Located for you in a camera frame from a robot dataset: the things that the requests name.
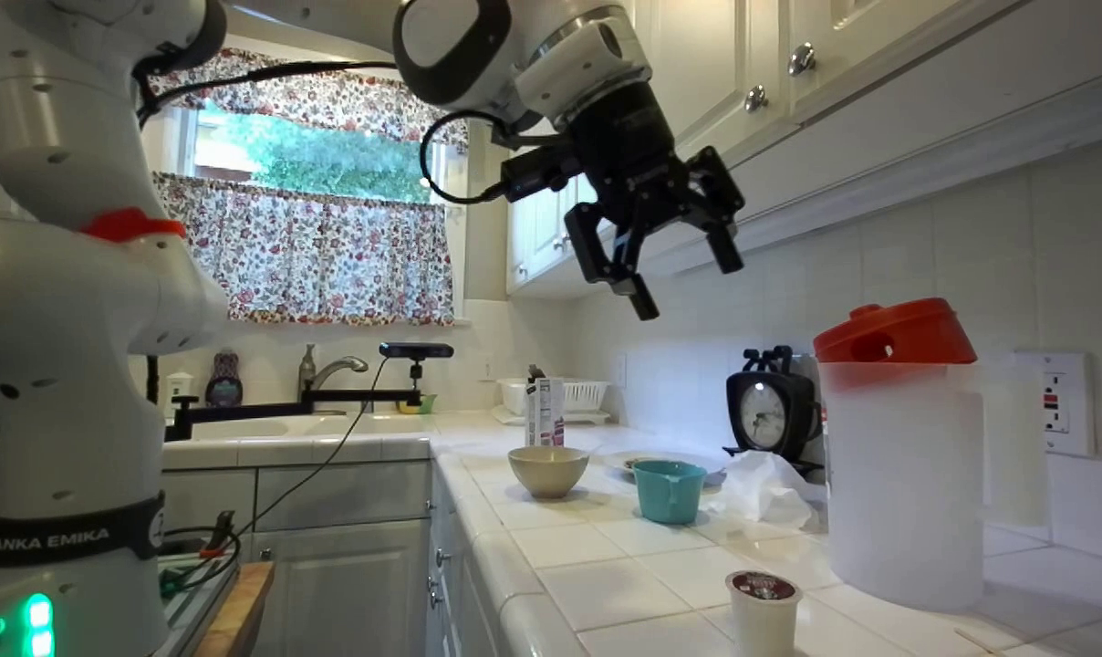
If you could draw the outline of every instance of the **blue cup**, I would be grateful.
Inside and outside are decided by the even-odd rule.
[[[705,472],[683,458],[638,458],[632,467],[638,515],[662,525],[694,525]]]

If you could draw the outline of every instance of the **electrical outlet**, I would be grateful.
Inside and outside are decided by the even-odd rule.
[[[1031,356],[1039,367],[1039,425],[1049,434],[1049,450],[1062,457],[1097,457],[1087,354],[1045,351]]]

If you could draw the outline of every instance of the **cable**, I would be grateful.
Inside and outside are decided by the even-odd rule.
[[[371,390],[375,390],[375,382],[380,382],[386,360],[390,360],[390,356],[380,356],[380,363],[375,363],[375,371],[371,371]],[[269,501],[255,519],[248,519],[248,525],[236,530],[236,536],[255,531],[255,525],[258,525],[275,508],[281,508],[296,490],[304,490],[311,477],[317,477],[317,474],[339,457],[339,450],[349,440],[349,434],[363,425],[363,421],[364,421],[364,406],[363,406],[359,417],[347,422],[347,430],[342,430],[342,436],[332,444],[332,451],[328,451],[311,474],[304,474],[296,484],[289,484],[279,501]]]
[[[448,200],[448,205],[484,205],[484,200],[498,200],[498,198],[505,193],[505,182],[493,182],[493,186],[484,186],[478,198],[456,198],[456,193],[441,189],[438,178],[435,178],[435,171],[431,171],[431,143],[435,143],[435,135],[438,135],[446,125],[466,119],[466,115],[478,115],[478,119],[489,119],[493,126],[505,126],[505,119],[493,115],[493,114],[482,114],[482,109],[456,109],[456,114],[438,115],[438,119],[426,126],[426,135],[421,138],[421,148],[415,148],[415,152],[421,152],[421,175],[425,175],[426,186],[431,186],[441,200]]]
[[[138,126],[148,126],[148,119],[152,114],[162,114],[165,103],[193,96],[193,90],[207,90],[207,86],[231,86],[231,82],[255,82],[255,81],[275,81],[275,75],[311,75],[311,73],[339,73],[339,70],[399,70],[393,62],[281,62],[281,65],[262,65],[241,75],[218,75],[218,81],[201,81],[201,82],[184,82],[172,90],[152,90],[148,70],[135,70],[135,82],[144,96],[144,109],[138,109]]]

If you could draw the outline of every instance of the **white robot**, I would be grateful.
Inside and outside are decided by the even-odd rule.
[[[589,175],[598,205],[571,210],[589,281],[643,316],[634,272],[664,223],[707,232],[737,268],[742,193],[722,159],[672,152],[650,65],[615,0],[253,0],[248,9],[393,52],[407,82],[522,143],[505,169],[514,200]],[[0,0],[0,657],[127,657],[165,638],[157,593],[162,417],[127,354],[216,335],[223,294],[196,272],[184,223],[165,219],[138,143],[135,75],[218,52],[216,0]]]

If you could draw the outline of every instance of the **kitchen counter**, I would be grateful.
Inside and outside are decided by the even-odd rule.
[[[1102,654],[1102,559],[1059,551],[1037,531],[988,530],[986,598],[966,613],[920,613],[846,588],[815,530],[730,525],[716,490],[689,530],[643,522],[617,458],[650,450],[634,430],[571,425],[571,444],[596,457],[576,492],[560,502],[529,501],[508,467],[522,425],[452,417],[409,436],[435,444],[514,654],[730,657],[734,613],[722,577],[744,564],[773,569],[808,590],[801,654]],[[336,458],[393,451],[386,440],[409,436],[359,434]],[[165,450],[165,462],[317,462],[332,450],[336,436],[184,440]]]

